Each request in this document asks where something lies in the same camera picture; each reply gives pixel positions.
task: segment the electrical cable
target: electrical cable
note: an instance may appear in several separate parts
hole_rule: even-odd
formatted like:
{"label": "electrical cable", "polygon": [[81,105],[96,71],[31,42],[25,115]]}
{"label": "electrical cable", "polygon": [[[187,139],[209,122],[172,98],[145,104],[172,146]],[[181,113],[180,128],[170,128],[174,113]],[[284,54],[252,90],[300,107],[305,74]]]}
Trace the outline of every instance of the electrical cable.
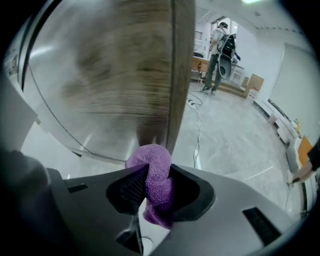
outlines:
{"label": "electrical cable", "polygon": [[207,96],[205,102],[203,102],[202,99],[200,99],[198,96],[192,94],[193,92],[201,93],[202,91],[201,90],[193,90],[193,91],[188,92],[189,94],[191,94],[192,96],[197,98],[201,102],[201,104],[196,103],[196,102],[194,102],[194,100],[187,98],[188,102],[190,103],[191,106],[197,105],[197,107],[198,107],[198,109],[196,108],[196,106],[194,106],[194,108],[192,107],[192,109],[195,110],[195,112],[197,113],[198,118],[199,118],[198,124],[197,124],[199,134],[197,136],[197,144],[195,145],[194,150],[193,150],[193,167],[197,168],[198,167],[197,160],[198,160],[198,157],[200,155],[200,150],[201,150],[201,135],[203,134],[203,129],[206,128],[206,124],[205,124],[204,120],[202,119],[201,114],[199,113],[199,110],[202,105],[207,103],[209,96]]}
{"label": "electrical cable", "polygon": [[285,208],[284,208],[285,212],[287,212],[287,206],[288,206],[288,201],[289,201],[290,192],[291,192],[290,186],[291,186],[291,184],[287,184],[287,187],[288,187],[288,195],[287,195],[287,197],[286,197],[286,202],[285,202]]}
{"label": "electrical cable", "polygon": [[191,90],[191,91],[188,91],[188,94],[191,94],[193,97],[196,97],[200,102],[201,102],[201,105],[203,104],[203,101],[196,95],[192,94],[192,93],[200,93],[201,90]]}

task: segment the purple towel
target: purple towel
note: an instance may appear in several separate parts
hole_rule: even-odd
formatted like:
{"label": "purple towel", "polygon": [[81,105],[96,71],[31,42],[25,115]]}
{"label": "purple towel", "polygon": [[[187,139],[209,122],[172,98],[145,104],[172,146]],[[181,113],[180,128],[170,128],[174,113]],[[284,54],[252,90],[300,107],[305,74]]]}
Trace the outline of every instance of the purple towel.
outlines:
{"label": "purple towel", "polygon": [[166,229],[173,223],[174,183],[169,176],[171,155],[157,144],[139,147],[126,161],[125,167],[149,164],[145,180],[146,209],[144,219]]}

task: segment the white cable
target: white cable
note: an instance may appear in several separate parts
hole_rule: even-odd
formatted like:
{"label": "white cable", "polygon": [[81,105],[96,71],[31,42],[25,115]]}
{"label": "white cable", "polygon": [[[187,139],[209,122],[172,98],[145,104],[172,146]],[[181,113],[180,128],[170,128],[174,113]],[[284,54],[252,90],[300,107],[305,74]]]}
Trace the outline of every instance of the white cable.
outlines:
{"label": "white cable", "polygon": [[209,99],[209,95],[207,96],[206,100],[201,105],[198,106],[198,109],[195,105],[190,105],[191,108],[196,111],[196,113],[199,117],[199,121],[197,124],[199,134],[197,137],[197,144],[196,144],[194,151],[193,151],[193,168],[198,168],[198,169],[201,169],[201,167],[199,166],[200,163],[197,164],[197,161],[198,161],[198,158],[200,155],[200,149],[201,149],[201,135],[203,134],[203,129],[206,128],[206,124],[205,124],[204,120],[202,119],[201,114],[199,113],[199,110],[200,110],[201,106],[203,106],[205,103],[207,103],[208,99]]}
{"label": "white cable", "polygon": [[288,206],[288,201],[289,201],[289,197],[290,197],[290,192],[291,192],[291,188],[290,188],[291,184],[288,184],[288,194],[287,194],[287,198],[285,201],[285,207],[284,207],[284,211],[287,213],[287,206]]}
{"label": "white cable", "polygon": [[194,148],[194,151],[193,151],[193,168],[199,168],[199,166],[197,166],[197,160],[198,160],[198,157],[199,157],[199,154],[200,154],[200,149],[201,149],[201,135],[203,133],[203,130],[201,129],[200,127],[200,121],[202,122],[203,124],[203,129],[206,128],[206,124],[205,122],[203,121],[199,111],[195,108],[194,109],[196,111],[196,113],[198,114],[198,117],[199,117],[199,122],[198,122],[198,130],[199,130],[199,135],[198,135],[198,138],[197,138],[197,144]]}

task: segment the black backpack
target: black backpack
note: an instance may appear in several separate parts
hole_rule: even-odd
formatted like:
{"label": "black backpack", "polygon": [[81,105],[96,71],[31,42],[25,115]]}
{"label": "black backpack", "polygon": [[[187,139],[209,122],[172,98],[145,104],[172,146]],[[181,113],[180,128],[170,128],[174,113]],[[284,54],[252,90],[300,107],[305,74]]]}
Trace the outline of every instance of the black backpack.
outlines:
{"label": "black backpack", "polygon": [[232,52],[236,50],[235,37],[232,34],[225,34],[217,45],[218,53],[231,59]]}

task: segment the gray floor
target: gray floor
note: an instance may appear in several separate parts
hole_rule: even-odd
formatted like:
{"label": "gray floor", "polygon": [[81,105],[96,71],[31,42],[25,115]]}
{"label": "gray floor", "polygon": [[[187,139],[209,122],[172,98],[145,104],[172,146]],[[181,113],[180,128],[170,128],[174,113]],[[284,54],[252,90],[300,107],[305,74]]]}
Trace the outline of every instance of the gray floor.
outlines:
{"label": "gray floor", "polygon": [[[201,88],[199,83],[191,83],[189,91]],[[205,124],[205,127],[201,125],[200,168],[243,181],[298,220],[301,191],[298,186],[289,190],[286,185],[291,179],[286,147],[266,117],[252,102],[223,91],[217,91],[215,96],[193,94],[204,102],[197,108]],[[200,102],[190,94],[188,98]],[[186,105],[173,163],[194,166],[198,122],[197,113]]]}

